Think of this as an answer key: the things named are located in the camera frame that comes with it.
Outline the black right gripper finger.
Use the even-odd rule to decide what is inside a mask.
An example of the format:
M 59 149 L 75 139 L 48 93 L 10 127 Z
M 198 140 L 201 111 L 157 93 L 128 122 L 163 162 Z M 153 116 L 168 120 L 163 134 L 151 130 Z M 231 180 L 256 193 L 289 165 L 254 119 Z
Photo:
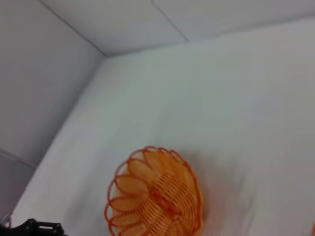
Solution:
M 64 230 L 60 223 L 40 222 L 28 219 L 20 226 L 10 228 L 0 226 L 1 236 L 64 236 Z

